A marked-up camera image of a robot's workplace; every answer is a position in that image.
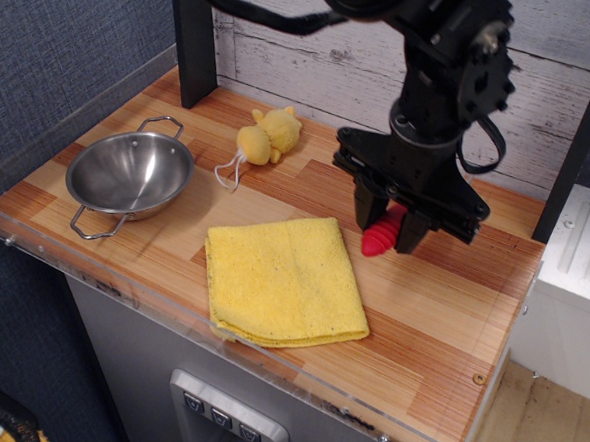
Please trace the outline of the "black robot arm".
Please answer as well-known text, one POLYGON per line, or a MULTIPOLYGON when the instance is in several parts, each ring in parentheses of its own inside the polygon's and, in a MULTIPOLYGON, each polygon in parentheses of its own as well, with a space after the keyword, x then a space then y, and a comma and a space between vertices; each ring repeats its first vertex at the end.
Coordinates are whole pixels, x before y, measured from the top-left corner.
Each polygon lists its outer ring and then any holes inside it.
POLYGON ((395 251, 412 252, 430 231, 470 243, 489 217, 466 175, 491 165, 463 155, 467 129, 480 126, 503 158, 491 115, 505 110, 514 84, 508 53, 514 22, 508 0, 325 0, 342 16, 382 21, 404 39, 406 76, 386 134, 344 127, 334 162, 352 175, 355 219, 370 229, 390 203, 406 209, 395 251))

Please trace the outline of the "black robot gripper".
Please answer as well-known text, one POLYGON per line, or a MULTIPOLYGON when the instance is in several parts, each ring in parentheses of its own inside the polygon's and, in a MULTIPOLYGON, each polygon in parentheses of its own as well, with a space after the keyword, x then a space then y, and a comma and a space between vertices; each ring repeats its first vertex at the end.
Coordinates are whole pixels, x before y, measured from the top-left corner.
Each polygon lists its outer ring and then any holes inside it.
POLYGON ((408 209, 402 218, 396 252, 411 253, 430 231, 444 230, 470 244, 490 208, 461 174, 486 174, 494 165, 470 163, 464 156, 465 128, 447 135, 419 132, 401 114, 390 117, 389 134, 344 127, 334 165, 352 175, 355 219, 366 230, 390 202, 408 209))

